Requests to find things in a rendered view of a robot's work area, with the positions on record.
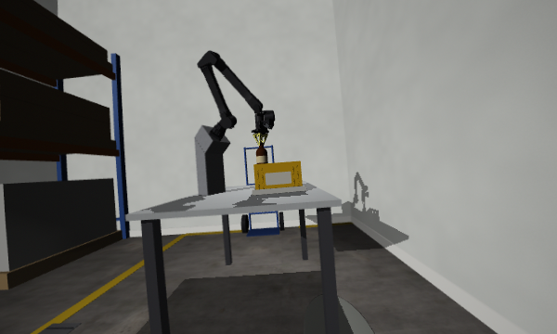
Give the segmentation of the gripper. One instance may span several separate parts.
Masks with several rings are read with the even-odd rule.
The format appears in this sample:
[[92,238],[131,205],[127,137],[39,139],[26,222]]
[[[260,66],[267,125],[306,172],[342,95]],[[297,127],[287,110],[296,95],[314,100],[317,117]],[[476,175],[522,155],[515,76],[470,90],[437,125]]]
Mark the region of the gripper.
[[[263,130],[263,129],[256,129],[256,123],[255,123],[255,130],[252,130],[252,133],[256,133],[256,134],[253,134],[253,137],[256,140],[258,146],[260,146],[261,142],[263,142],[263,137],[265,138],[263,144],[265,144],[265,141],[266,141],[267,136],[268,136],[267,133],[269,133],[269,131],[268,130]],[[259,136],[259,142],[258,142],[257,136]]]

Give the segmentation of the yellow crate with cross dividers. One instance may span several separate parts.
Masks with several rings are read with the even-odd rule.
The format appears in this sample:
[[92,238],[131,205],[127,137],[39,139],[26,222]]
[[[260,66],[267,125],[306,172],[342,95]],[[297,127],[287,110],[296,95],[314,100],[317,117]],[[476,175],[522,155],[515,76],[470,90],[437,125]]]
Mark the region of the yellow crate with cross dividers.
[[302,186],[300,161],[254,164],[256,189]]

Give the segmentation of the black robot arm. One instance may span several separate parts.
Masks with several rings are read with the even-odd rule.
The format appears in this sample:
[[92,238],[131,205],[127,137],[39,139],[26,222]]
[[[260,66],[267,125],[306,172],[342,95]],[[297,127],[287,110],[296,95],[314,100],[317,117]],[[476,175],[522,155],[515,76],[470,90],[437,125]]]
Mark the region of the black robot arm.
[[225,78],[233,85],[233,87],[242,95],[242,97],[254,110],[256,129],[267,130],[268,128],[272,130],[275,121],[274,110],[261,111],[263,108],[262,102],[257,99],[254,94],[252,94],[252,92],[244,85],[244,83],[237,77],[237,75],[220,58],[219,54],[209,50],[207,51],[207,53],[204,54],[197,65],[199,68],[201,68],[206,82],[212,92],[219,113],[221,114],[221,123],[219,122],[217,123],[217,125],[214,126],[214,128],[209,133],[210,135],[220,141],[225,135],[226,129],[234,128],[234,125],[237,123],[237,119],[229,110],[219,84],[216,81],[212,67],[213,65],[225,76]]

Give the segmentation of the brown glass bottle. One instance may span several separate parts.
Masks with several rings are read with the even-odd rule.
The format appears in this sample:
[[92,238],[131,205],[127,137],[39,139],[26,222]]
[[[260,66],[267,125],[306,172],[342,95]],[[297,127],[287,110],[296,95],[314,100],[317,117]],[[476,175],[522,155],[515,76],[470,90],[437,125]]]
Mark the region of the brown glass bottle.
[[261,145],[260,145],[259,148],[256,150],[256,163],[257,163],[257,164],[268,163],[267,151],[266,151],[266,149],[264,148],[263,142],[261,142]]

